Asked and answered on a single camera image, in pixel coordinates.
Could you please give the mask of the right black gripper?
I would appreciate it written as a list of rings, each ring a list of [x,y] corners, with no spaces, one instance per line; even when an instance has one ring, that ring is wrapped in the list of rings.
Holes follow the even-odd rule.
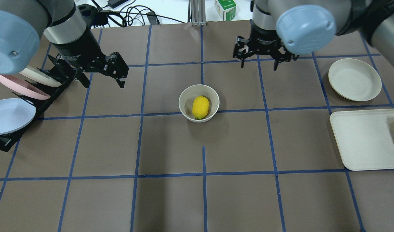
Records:
[[[244,68],[245,60],[253,55],[271,56],[274,59],[274,71],[280,63],[299,58],[299,55],[288,51],[275,30],[264,30],[256,25],[251,26],[248,39],[236,37],[232,57],[240,59],[241,68]]]

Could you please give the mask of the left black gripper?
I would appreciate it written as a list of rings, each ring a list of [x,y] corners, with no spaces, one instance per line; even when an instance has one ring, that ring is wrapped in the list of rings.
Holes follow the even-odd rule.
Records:
[[[84,71],[110,76],[121,89],[124,88],[129,72],[126,62],[119,52],[105,55],[91,31],[85,31],[80,38],[70,43],[54,43],[54,47],[69,65],[79,68],[75,71],[74,80],[86,89],[90,86],[90,80]]]

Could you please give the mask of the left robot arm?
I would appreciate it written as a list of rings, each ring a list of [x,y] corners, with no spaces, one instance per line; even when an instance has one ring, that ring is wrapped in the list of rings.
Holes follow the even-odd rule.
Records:
[[[0,74],[21,72],[45,36],[86,88],[82,73],[101,73],[125,85],[129,68],[117,52],[106,56],[73,0],[0,0]]]

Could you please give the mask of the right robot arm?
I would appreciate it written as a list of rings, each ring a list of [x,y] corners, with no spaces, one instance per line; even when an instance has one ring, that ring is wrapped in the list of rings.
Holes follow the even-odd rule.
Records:
[[[277,69],[359,31],[394,67],[394,0],[253,0],[251,33],[236,38],[233,57],[269,55]]]

